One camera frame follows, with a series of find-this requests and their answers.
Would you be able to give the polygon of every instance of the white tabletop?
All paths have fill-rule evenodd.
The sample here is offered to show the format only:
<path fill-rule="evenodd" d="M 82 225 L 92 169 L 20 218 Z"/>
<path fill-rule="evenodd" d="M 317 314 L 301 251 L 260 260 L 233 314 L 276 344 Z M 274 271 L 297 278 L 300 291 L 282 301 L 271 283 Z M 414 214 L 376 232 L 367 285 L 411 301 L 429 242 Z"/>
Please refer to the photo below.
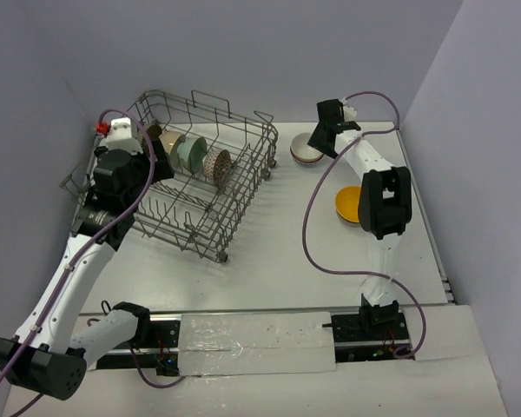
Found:
<path fill-rule="evenodd" d="M 361 123 L 363 129 L 389 129 L 390 122 Z M 215 311 L 255 308 L 314 308 L 359 305 L 362 276 L 325 275 L 313 268 L 301 248 L 301 223 L 316 182 L 328 166 L 304 168 L 289 154 L 291 140 L 312 132 L 314 123 L 276 123 L 280 132 L 277 167 L 263 182 L 227 250 L 229 261 L 216 264 L 181 252 L 132 230 L 97 280 L 83 313 L 100 311 L 100 301 L 131 301 L 153 311 Z M 405 165 L 398 136 L 370 136 L 386 159 Z M 313 257 L 329 268 L 367 269 L 367 237 L 337 217 L 336 193 L 360 185 L 340 162 L 319 192 L 309 222 Z M 399 247 L 399 279 L 423 304 L 446 303 L 442 279 L 419 204 Z M 411 301 L 399 293 L 401 304 Z"/>
<path fill-rule="evenodd" d="M 420 318 L 415 308 L 407 310 L 416 341 Z M 471 310 L 445 305 L 425 312 L 428 339 L 415 361 L 339 363 L 317 374 L 188 377 L 165 390 L 146 386 L 135 370 L 89 371 L 71 399 L 44 397 L 25 415 L 506 417 Z M 146 373 L 159 383 L 171 381 Z M 34 396 L 13 387 L 4 415 Z"/>

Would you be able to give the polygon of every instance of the red connector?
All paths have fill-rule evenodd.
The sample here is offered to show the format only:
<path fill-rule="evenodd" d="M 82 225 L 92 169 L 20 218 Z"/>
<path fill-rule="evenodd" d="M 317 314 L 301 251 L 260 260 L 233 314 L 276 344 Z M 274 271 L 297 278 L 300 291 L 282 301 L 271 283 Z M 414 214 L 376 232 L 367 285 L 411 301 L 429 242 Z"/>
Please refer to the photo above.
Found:
<path fill-rule="evenodd" d="M 110 131 L 110 126 L 106 122 L 97 123 L 95 127 L 98 133 L 102 133 L 103 135 L 107 135 Z"/>

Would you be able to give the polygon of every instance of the yellow bowl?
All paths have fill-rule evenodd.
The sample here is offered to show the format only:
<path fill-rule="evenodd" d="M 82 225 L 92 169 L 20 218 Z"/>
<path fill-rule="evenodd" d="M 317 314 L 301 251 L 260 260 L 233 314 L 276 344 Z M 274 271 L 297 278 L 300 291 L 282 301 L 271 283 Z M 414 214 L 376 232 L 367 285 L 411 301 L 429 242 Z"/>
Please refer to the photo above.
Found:
<path fill-rule="evenodd" d="M 336 211 L 338 215 L 351 223 L 359 223 L 359 199 L 361 187 L 352 186 L 341 189 L 336 194 Z"/>

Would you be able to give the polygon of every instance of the wire dish rack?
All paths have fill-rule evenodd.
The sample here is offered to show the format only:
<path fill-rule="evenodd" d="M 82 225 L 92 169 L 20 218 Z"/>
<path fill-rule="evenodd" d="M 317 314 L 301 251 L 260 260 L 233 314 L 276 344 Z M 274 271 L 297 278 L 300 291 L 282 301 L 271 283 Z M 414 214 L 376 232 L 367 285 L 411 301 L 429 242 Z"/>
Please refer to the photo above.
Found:
<path fill-rule="evenodd" d="M 226 149 L 230 153 L 231 169 L 222 184 L 214 185 L 202 172 L 191 174 L 175 167 L 173 179 L 151 186 L 133 225 L 143 237 L 155 237 L 182 251 L 196 252 L 201 258 L 226 262 L 226 249 L 238 224 L 262 181 L 270 178 L 270 169 L 276 166 L 278 131 L 272 124 L 274 117 L 260 111 L 252 117 L 239 115 L 230 109 L 228 100 L 196 90 L 191 91 L 190 99 L 160 90 L 147 91 L 129 111 L 144 125 L 159 123 L 164 131 L 180 131 L 187 138 L 203 136 L 208 151 Z M 95 137 L 92 150 L 101 138 Z M 93 183 L 92 150 L 89 159 L 60 183 L 79 204 Z M 82 183 L 77 181 L 78 176 L 84 176 Z"/>

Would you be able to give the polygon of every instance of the wall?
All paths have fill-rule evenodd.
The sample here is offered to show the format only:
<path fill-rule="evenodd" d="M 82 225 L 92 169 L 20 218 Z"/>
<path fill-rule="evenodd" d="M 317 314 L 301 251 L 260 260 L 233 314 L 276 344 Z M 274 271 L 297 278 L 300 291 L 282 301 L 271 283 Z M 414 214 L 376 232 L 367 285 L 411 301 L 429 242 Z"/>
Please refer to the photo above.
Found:
<path fill-rule="evenodd" d="M 56 269 L 74 209 L 58 183 L 89 128 L 16 3 L 0 0 L 0 336 L 13 335 Z"/>
<path fill-rule="evenodd" d="M 85 110 L 145 89 L 225 96 L 314 121 L 319 100 L 386 91 L 405 114 L 462 0 L 19 0 Z M 366 100 L 363 119 L 390 119 Z"/>
<path fill-rule="evenodd" d="M 454 294 L 521 416 L 521 0 L 466 0 L 404 124 Z"/>

